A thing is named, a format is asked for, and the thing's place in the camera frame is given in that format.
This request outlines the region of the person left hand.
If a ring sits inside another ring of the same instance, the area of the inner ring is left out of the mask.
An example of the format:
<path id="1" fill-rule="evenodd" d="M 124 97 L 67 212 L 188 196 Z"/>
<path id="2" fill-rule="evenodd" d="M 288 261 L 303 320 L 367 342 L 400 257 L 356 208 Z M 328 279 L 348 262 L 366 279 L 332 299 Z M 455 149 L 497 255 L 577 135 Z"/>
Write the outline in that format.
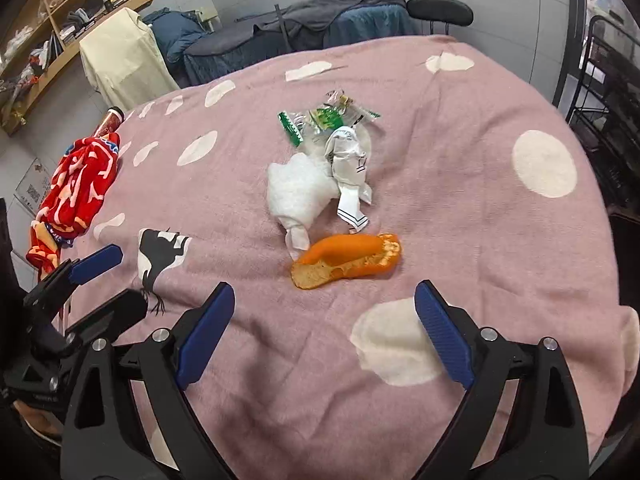
<path id="1" fill-rule="evenodd" d="M 31 408 L 22 401 L 16 400 L 13 407 L 20 413 L 31 430 L 48 438 L 61 437 L 61 425 L 49 412 Z"/>

